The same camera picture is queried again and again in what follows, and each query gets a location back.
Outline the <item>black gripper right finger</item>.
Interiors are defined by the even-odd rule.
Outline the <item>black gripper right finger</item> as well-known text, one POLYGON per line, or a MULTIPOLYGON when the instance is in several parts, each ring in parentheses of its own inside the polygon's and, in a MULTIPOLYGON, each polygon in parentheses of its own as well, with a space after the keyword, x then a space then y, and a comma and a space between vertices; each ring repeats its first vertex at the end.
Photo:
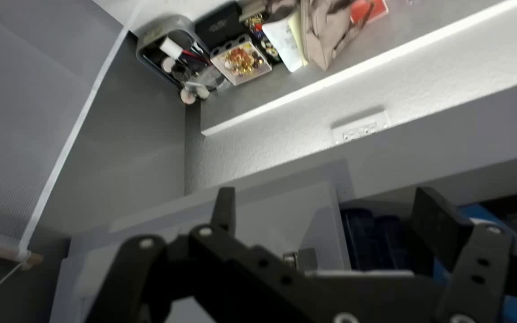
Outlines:
POLYGON ((418 186, 411 226, 451 271, 436 303, 436 323, 499 323, 512 239, 496 226, 474 224, 434 188, 418 186))

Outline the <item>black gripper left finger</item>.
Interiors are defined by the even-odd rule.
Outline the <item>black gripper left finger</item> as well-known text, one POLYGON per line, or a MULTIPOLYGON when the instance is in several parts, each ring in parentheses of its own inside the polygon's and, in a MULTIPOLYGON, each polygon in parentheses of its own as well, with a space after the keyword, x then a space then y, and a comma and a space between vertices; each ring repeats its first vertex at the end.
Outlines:
POLYGON ((108 269, 84 323, 163 323, 171 303, 181 294, 174 282, 194 267, 192 244, 199 237, 235 231, 235 188, 217 192, 208 224, 180 233, 172 242, 160 235, 124 240, 108 269))

